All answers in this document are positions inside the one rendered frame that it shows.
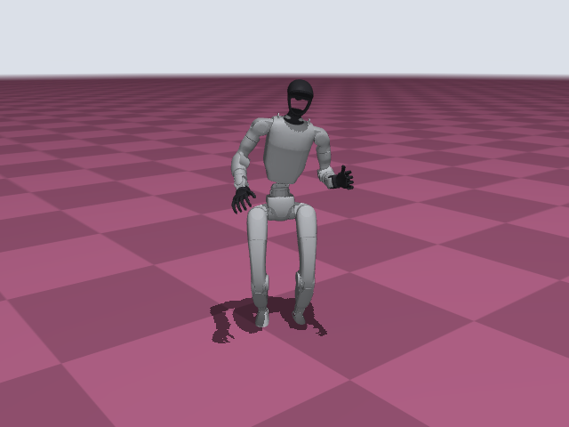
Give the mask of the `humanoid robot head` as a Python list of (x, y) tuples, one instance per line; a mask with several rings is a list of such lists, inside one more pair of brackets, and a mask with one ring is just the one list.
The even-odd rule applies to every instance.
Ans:
[[(309, 109), (309, 106), (314, 96), (313, 89), (307, 81), (302, 79), (297, 79), (289, 84), (287, 93), (288, 93), (289, 112), (286, 115), (288, 115), (291, 119), (287, 119), (283, 116), (284, 120), (293, 125), (301, 125), (304, 123), (304, 121), (299, 121), (298, 119), (300, 119), (301, 116), (304, 115)], [(295, 98), (297, 101), (300, 100), (308, 101), (308, 104), (304, 110), (292, 108), (291, 98)]]

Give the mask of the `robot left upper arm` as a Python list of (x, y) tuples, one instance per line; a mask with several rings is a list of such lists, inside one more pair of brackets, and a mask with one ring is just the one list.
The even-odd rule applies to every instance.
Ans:
[(322, 181), (322, 176), (324, 173), (331, 172), (331, 148), (330, 148), (330, 138), (325, 131), (325, 129), (314, 126), (315, 138), (313, 142), (317, 145), (317, 159), (320, 165), (320, 169), (317, 170), (317, 176), (320, 181)]

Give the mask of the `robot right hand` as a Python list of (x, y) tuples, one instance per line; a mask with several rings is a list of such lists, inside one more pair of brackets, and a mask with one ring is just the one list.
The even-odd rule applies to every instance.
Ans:
[(242, 207), (244, 208), (245, 211), (247, 209), (244, 205), (244, 199), (246, 200), (248, 206), (252, 207), (252, 205), (248, 199), (249, 195), (251, 195), (253, 198), (256, 198), (255, 194), (252, 191), (250, 191), (248, 186), (240, 187), (236, 190), (236, 194), (233, 197), (233, 201), (231, 204), (235, 214), (237, 214), (236, 206), (237, 206), (239, 212), (242, 213), (242, 209), (240, 208), (239, 201), (241, 202)]

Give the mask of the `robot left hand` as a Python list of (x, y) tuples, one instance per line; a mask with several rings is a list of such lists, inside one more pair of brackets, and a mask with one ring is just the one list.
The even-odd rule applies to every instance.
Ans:
[(344, 189), (354, 189), (353, 186), (349, 185), (349, 184), (354, 183), (353, 181), (350, 180), (350, 179), (353, 179), (352, 175), (349, 176), (349, 174), (351, 174), (351, 171), (345, 172), (345, 168), (346, 168), (346, 166), (343, 165), (341, 167), (340, 173), (335, 174), (335, 175), (331, 175), (328, 177), (328, 178), (332, 178), (332, 183), (333, 183), (333, 188), (330, 188), (330, 189), (338, 189), (340, 187), (342, 187)]

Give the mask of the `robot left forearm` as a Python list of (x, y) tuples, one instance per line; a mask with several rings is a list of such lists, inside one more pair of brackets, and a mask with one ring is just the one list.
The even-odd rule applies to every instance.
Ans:
[(322, 181), (328, 189), (333, 188), (332, 178), (328, 178), (331, 175), (335, 175), (333, 169), (331, 170), (331, 172), (328, 171), (328, 172), (324, 173), (322, 176)]

